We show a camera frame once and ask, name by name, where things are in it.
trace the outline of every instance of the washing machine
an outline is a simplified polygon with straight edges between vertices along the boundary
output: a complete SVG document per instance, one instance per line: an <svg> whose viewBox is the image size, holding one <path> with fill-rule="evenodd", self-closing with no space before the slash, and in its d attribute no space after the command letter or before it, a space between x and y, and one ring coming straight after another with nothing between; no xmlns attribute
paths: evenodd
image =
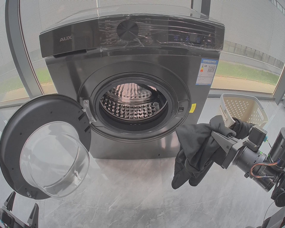
<svg viewBox="0 0 285 228"><path fill-rule="evenodd" d="M6 124L6 181L30 198L62 197L84 179L88 153L176 156L175 128L197 123L224 30L191 9L128 5L79 12L42 32L58 94L28 101Z"/></svg>

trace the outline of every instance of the marble floor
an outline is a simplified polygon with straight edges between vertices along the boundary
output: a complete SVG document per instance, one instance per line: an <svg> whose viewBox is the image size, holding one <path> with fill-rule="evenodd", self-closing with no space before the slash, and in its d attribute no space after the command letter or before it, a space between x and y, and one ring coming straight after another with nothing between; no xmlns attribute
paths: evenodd
<svg viewBox="0 0 285 228"><path fill-rule="evenodd" d="M200 123L215 115L219 99L209 98ZM273 143L285 127L285 108L261 101L269 122L264 127ZM0 131L16 110L0 109ZM261 150L269 151L268 144ZM39 228L49 227L137 227L137 228L245 228L262 224L272 203L254 181L235 166L223 170L214 164L197 187L185 183L172 189L174 158L151 160L92 159L86 179L71 195L60 199L32 200L16 195L13 213L27 221L35 202L40 208ZM12 189L0 174L0 204ZM270 206L266 217L278 208Z"/></svg>

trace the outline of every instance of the grass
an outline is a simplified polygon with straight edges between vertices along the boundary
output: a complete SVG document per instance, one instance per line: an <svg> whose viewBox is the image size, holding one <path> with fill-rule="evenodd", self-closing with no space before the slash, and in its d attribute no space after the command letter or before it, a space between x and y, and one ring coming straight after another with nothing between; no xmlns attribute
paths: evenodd
<svg viewBox="0 0 285 228"><path fill-rule="evenodd" d="M216 75L234 78L246 78L271 85L276 85L280 76L265 70L249 67L244 64L231 63L222 60L220 60L218 63Z"/></svg>
<svg viewBox="0 0 285 228"><path fill-rule="evenodd" d="M47 67L35 69L39 82L43 84L52 83ZM216 75L234 78L246 78L265 84L276 85L279 75L265 70L259 70L239 63L219 61ZM24 88L20 77L15 76L0 81L0 93Z"/></svg>
<svg viewBox="0 0 285 228"><path fill-rule="evenodd" d="M35 69L40 84L52 83L50 73L47 67ZM19 76L13 76L0 81L0 93L9 92L16 89L24 88Z"/></svg>

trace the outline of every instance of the orange wire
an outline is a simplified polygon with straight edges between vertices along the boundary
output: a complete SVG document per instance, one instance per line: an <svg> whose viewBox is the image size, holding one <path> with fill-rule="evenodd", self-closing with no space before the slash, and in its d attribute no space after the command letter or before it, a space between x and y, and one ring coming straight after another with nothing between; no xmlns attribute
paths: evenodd
<svg viewBox="0 0 285 228"><path fill-rule="evenodd" d="M250 169L250 174L251 174L251 176L254 176L254 177L256 177L256 178L263 178L263 176L256 176L256 175L254 175L254 174L252 173L254 167L255 167L255 166L258 166L258 165L261 165L261 166L275 166L275 165L277 165L277 164L278 164L278 162L274 162L274 163L270 163L270 164L267 164L267 163L257 163L257 164L255 164L255 165L253 165L253 167L251 167L251 169Z"/></svg>

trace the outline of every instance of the building facade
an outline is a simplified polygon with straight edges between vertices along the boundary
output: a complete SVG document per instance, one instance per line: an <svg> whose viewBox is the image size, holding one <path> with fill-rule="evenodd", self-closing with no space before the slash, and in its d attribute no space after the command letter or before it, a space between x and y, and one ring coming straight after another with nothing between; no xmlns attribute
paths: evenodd
<svg viewBox="0 0 285 228"><path fill-rule="evenodd" d="M221 59L281 73L285 62L284 0L211 0L210 17L226 27Z"/></svg>

